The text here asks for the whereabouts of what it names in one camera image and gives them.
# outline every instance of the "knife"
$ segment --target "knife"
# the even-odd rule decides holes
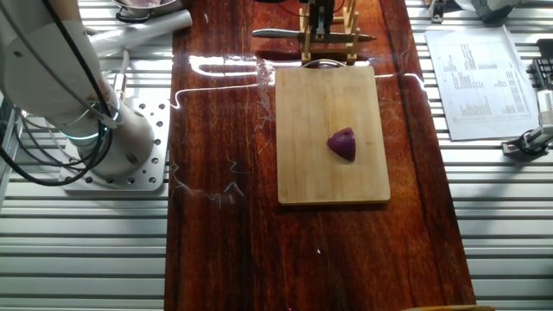
[[[292,38],[299,41],[305,39],[305,33],[296,31],[296,30],[287,30],[287,29],[258,29],[253,30],[252,36],[256,38]],[[322,42],[324,43],[352,43],[355,35],[353,34],[341,34],[341,33],[330,33],[325,34]],[[371,35],[359,35],[358,42],[369,42],[376,40],[377,38]],[[319,42],[315,40],[315,34],[311,34],[312,42]]]

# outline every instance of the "dark wood table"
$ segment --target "dark wood table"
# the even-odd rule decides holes
[[[404,0],[359,1],[378,37],[383,206],[278,205],[273,79],[290,64],[253,55],[252,0],[194,3],[174,38],[166,310],[475,303]]]

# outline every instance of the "purple vegetable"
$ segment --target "purple vegetable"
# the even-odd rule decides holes
[[[355,135],[352,128],[339,130],[327,140],[327,146],[349,162],[355,161]]]

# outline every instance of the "wooden knife stand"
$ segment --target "wooden knife stand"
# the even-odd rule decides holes
[[[337,16],[333,19],[333,25],[342,24],[345,34],[355,34],[353,42],[341,43],[343,48],[321,48],[313,49],[313,44],[318,42],[311,41],[311,29],[309,28],[309,9],[305,3],[300,8],[300,31],[305,36],[305,40],[302,44],[302,64],[305,65],[312,61],[312,54],[345,54],[347,65],[353,65],[357,60],[358,40],[361,28],[357,28],[357,20],[359,18],[359,12],[355,11],[355,4],[357,0],[347,0],[347,5],[342,8],[343,16]]]

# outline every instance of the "white paper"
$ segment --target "white paper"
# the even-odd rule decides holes
[[[514,137],[538,126],[536,94],[505,26],[425,36],[452,140]]]

